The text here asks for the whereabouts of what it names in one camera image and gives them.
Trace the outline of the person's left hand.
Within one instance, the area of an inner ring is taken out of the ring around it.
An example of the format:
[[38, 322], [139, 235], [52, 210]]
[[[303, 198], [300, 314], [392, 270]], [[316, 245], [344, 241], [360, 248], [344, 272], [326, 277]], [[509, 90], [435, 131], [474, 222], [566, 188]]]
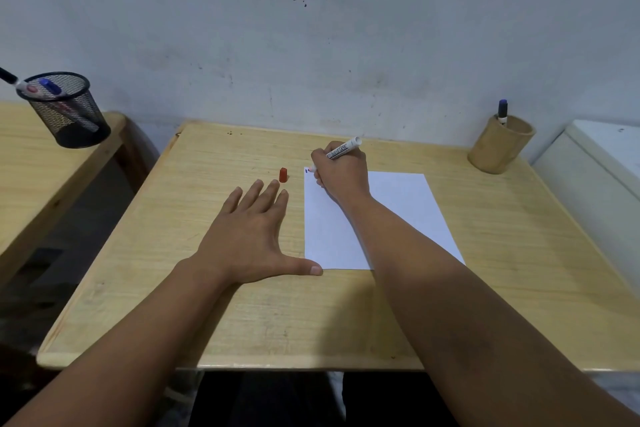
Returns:
[[279, 188], [273, 206], [265, 213], [256, 213], [256, 199], [268, 185], [256, 180], [243, 191], [233, 213], [220, 216], [219, 212], [196, 252], [180, 266], [211, 286], [250, 284], [283, 276], [279, 274], [279, 258], [284, 253], [278, 240], [289, 194]]

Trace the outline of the white paper sheet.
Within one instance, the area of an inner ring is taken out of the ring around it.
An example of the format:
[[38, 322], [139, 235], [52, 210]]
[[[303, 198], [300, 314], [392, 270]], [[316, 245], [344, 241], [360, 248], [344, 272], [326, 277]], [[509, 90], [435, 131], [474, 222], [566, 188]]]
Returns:
[[[343, 210], [306, 168], [305, 258], [323, 269], [370, 270], [364, 250]], [[461, 263], [445, 218], [423, 174], [369, 171], [372, 197]]]

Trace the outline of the person's right forearm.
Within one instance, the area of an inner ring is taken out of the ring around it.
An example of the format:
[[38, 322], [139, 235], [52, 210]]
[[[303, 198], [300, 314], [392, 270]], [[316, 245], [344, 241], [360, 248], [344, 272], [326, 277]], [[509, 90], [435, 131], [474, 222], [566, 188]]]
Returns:
[[368, 194], [344, 212], [377, 284], [464, 427], [640, 427], [467, 266]]

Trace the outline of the black capped marker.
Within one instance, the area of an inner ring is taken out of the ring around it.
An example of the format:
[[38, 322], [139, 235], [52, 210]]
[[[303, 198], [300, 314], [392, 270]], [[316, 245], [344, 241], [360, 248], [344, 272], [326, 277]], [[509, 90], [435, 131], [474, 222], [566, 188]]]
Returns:
[[0, 67], [0, 80], [13, 86], [19, 92], [26, 92], [28, 90], [27, 82], [2, 67]]

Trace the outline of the person's left forearm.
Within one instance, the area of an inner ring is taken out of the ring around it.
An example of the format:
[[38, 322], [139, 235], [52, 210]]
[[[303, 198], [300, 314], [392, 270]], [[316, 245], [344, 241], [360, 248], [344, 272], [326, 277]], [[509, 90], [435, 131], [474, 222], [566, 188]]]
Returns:
[[182, 350], [233, 282], [232, 268], [228, 261], [180, 261], [3, 427], [144, 426]]

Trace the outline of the white marker pen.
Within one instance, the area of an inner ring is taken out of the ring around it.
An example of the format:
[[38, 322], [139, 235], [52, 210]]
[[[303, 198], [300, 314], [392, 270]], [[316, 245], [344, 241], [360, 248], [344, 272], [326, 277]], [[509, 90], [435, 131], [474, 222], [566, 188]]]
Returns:
[[346, 142], [338, 142], [338, 145], [335, 148], [330, 148], [325, 153], [326, 158], [332, 161], [347, 155], [365, 158], [366, 154], [360, 149], [361, 144], [361, 137], [353, 137]]

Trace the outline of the white cabinet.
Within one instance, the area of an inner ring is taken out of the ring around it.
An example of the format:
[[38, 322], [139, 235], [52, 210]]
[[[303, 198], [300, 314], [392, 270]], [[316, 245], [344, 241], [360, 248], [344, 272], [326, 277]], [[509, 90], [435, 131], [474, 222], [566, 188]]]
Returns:
[[575, 120], [533, 168], [640, 299], [640, 126]]

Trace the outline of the red capped marker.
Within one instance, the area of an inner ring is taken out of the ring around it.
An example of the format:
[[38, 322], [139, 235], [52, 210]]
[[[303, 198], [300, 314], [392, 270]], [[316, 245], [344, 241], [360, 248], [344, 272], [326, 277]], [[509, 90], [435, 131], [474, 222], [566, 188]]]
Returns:
[[84, 129], [92, 133], [95, 133], [99, 130], [97, 124], [94, 124], [89, 119], [82, 116], [80, 112], [74, 110], [69, 105], [54, 101], [53, 99], [49, 98], [42, 90], [39, 89], [39, 87], [36, 87], [36, 85], [28, 83], [28, 90], [25, 92], [25, 94], [39, 99], [40, 103], [43, 103], [52, 110], [57, 111], [74, 123], [80, 124]]

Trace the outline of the wooden pen holder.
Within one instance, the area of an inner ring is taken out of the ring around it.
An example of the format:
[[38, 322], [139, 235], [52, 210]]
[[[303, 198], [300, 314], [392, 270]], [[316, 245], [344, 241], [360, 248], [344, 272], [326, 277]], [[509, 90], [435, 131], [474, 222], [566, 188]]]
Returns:
[[508, 116], [502, 123], [492, 115], [468, 152], [468, 162], [479, 171], [502, 174], [535, 134], [536, 129], [519, 117]]

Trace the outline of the person's dark trousers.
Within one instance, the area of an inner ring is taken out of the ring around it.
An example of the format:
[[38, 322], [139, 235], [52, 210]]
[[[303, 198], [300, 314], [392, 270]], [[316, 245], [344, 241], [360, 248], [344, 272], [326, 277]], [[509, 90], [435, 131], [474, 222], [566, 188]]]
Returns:
[[208, 372], [188, 427], [459, 427], [423, 372], [346, 372], [341, 399], [328, 373]]

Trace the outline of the person's right hand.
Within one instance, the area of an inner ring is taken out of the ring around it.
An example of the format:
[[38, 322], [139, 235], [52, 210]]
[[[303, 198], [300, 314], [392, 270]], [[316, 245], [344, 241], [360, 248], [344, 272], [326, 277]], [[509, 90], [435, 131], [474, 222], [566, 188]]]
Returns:
[[[338, 140], [330, 143], [334, 148]], [[330, 178], [324, 179], [325, 191], [342, 208], [352, 208], [356, 204], [370, 201], [372, 196], [369, 189], [369, 175], [365, 158], [356, 156], [343, 156], [334, 161], [334, 167]]]

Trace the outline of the black mesh pen holder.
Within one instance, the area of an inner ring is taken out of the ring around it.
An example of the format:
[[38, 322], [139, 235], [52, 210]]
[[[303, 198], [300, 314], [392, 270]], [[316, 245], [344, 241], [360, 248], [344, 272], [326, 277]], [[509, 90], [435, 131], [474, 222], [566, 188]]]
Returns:
[[111, 135], [111, 127], [95, 103], [85, 76], [42, 73], [15, 87], [17, 95], [30, 104], [61, 147], [89, 148]]

